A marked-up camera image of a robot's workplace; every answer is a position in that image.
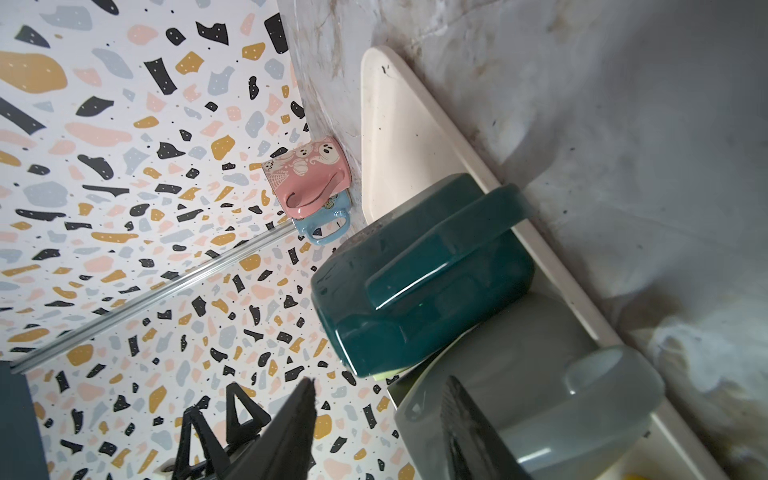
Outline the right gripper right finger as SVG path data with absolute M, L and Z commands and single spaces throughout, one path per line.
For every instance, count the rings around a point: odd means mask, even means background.
M 531 479 L 455 376 L 444 384 L 440 421 L 450 479 Z

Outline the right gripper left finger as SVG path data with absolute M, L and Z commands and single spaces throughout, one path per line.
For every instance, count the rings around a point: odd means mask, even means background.
M 306 479 L 317 419 L 314 381 L 302 379 L 271 415 L 236 383 L 227 387 L 226 439 L 238 456 L 226 479 Z

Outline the dark green mug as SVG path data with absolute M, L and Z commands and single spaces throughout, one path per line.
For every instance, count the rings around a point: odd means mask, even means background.
M 512 229 L 526 217 L 516 186 L 452 174 L 346 240 L 311 287 L 343 365 L 410 368 L 525 295 L 535 265 Z

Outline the light blue yellow-inside mug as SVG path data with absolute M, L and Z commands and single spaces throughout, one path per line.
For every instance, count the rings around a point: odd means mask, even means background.
M 297 232 L 315 245 L 327 245 L 343 237 L 351 225 L 352 202 L 347 190 L 332 196 L 317 212 L 294 219 Z

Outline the pink patterned mug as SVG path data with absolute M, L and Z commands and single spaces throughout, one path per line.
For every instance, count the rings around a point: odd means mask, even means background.
M 343 149 L 328 136 L 262 163 L 262 170 L 283 211 L 304 219 L 319 211 L 352 183 Z

